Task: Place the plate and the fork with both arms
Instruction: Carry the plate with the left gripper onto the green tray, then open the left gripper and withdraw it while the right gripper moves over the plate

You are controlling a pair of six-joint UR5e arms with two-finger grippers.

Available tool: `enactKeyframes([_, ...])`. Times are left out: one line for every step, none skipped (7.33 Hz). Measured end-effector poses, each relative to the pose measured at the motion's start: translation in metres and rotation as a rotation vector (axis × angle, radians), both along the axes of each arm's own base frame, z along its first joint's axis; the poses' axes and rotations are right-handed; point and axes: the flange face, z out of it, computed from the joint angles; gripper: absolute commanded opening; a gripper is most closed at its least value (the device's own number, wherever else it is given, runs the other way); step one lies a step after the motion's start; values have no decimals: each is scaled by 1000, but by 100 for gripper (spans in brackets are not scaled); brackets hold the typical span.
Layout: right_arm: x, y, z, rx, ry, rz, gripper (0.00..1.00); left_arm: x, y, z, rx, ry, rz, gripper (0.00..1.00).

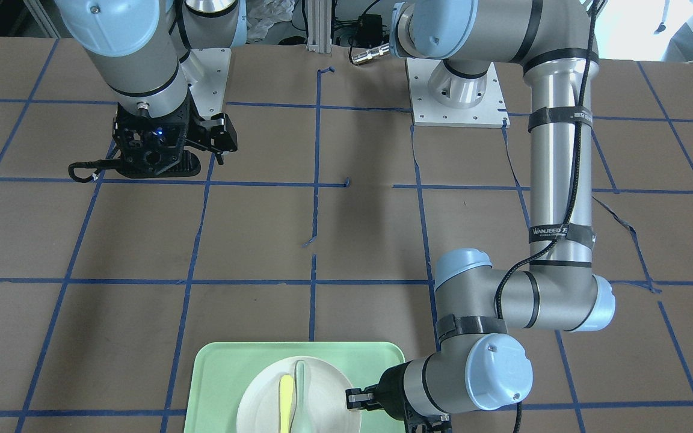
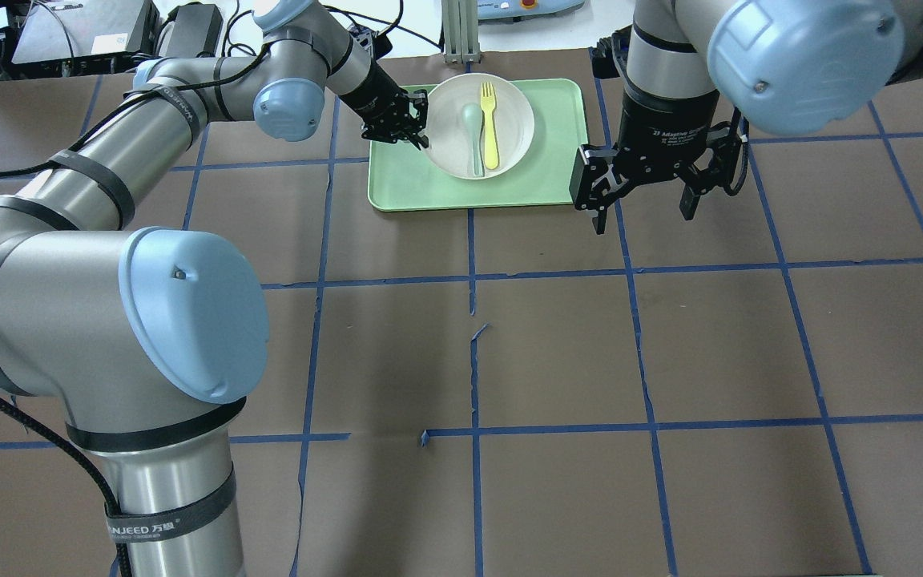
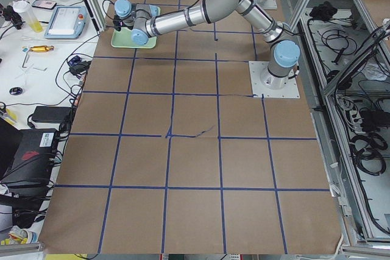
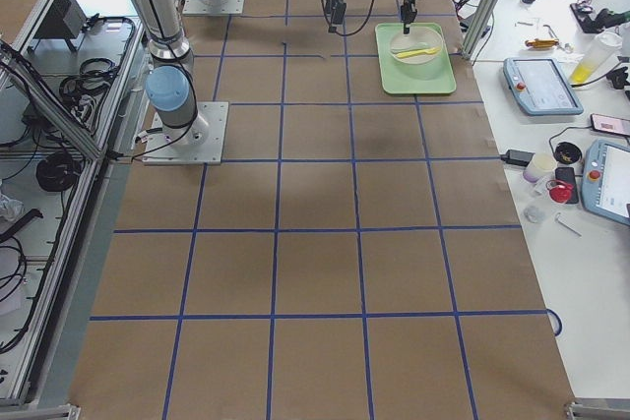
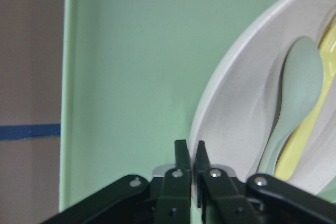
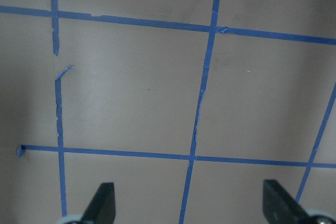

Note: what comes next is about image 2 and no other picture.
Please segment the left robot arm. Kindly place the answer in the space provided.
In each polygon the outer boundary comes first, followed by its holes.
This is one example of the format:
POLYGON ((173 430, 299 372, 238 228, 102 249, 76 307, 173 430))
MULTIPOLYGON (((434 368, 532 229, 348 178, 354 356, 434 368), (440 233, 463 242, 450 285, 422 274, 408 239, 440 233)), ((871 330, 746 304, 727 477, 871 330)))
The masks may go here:
POLYGON ((270 339, 245 256, 131 229, 140 202, 212 122, 310 138, 326 91, 364 139, 429 145, 426 91, 319 2, 259 1, 253 19, 259 54, 142 63, 114 112, 0 195, 0 412, 91 476, 122 576, 245 575, 228 424, 270 339))

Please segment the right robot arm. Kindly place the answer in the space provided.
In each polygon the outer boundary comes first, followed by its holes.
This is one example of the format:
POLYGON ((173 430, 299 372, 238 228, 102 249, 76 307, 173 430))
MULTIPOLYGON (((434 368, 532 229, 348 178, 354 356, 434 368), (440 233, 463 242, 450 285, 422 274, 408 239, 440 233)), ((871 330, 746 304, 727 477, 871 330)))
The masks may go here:
POLYGON ((638 1, 592 49, 623 85, 619 134, 576 150, 569 192, 603 234, 634 188, 681 180, 679 208, 746 182, 748 132, 796 136, 923 78, 923 1, 638 1))

